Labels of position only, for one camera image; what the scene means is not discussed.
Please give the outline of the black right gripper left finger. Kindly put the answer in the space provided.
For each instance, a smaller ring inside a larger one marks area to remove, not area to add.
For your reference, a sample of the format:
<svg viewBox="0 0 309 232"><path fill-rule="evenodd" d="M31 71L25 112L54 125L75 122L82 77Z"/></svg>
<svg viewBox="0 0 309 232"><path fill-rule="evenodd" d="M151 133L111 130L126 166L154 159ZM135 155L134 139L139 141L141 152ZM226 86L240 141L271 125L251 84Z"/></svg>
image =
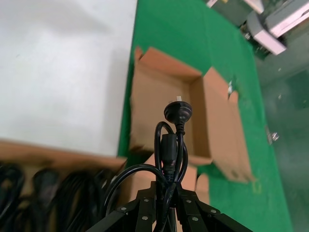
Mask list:
<svg viewBox="0 0 309 232"><path fill-rule="evenodd" d="M89 232L151 232L156 219L156 182L139 190L136 199L118 207Z"/></svg>

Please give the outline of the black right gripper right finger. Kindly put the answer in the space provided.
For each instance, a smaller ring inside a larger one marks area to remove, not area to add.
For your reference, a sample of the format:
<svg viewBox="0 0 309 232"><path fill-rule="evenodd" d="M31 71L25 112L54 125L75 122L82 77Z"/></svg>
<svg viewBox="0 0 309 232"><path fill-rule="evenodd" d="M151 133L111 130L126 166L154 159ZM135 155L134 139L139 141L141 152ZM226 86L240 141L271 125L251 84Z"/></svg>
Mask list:
<svg viewBox="0 0 309 232"><path fill-rule="evenodd" d="M247 232L249 229L199 200L194 191L176 186L173 200L184 232Z"/></svg>

